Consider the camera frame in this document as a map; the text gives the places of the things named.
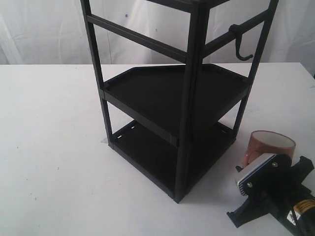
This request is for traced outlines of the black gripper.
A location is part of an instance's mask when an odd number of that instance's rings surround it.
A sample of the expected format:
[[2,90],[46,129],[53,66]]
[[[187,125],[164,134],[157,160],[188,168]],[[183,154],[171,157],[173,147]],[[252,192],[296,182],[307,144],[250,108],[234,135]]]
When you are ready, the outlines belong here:
[[[235,167],[237,172],[244,168]],[[315,198],[304,179],[315,169],[312,161],[301,156],[293,165],[286,154],[276,154],[250,180],[247,199],[227,216],[238,228],[264,215],[272,215],[294,236],[315,234]]]

